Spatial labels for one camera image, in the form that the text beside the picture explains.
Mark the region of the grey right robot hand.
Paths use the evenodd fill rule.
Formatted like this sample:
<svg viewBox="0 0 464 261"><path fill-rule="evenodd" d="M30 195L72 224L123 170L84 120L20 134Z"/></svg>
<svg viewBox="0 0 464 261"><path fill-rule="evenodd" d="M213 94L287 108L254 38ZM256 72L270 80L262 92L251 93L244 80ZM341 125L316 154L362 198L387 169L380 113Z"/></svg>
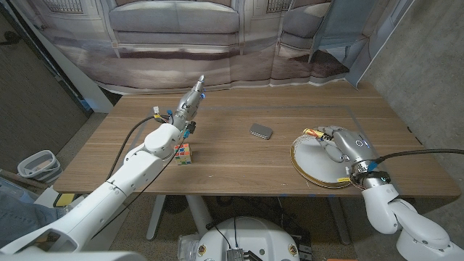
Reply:
<svg viewBox="0 0 464 261"><path fill-rule="evenodd" d="M344 170L348 167L348 173L342 174L339 171L342 179L351 178L357 182L389 179L385 172L378 169L378 164L374 162L373 148L363 134L336 125L317 127L313 133L334 165Z"/></svg>

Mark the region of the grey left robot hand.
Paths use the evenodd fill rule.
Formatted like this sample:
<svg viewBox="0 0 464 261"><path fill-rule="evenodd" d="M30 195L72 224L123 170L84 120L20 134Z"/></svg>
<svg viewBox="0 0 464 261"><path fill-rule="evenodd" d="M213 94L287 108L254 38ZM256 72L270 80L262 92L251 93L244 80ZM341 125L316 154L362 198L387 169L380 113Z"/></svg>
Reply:
<svg viewBox="0 0 464 261"><path fill-rule="evenodd" d="M192 89L185 93L173 114L172 124L182 131L196 116L204 95L204 75L201 75Z"/></svg>

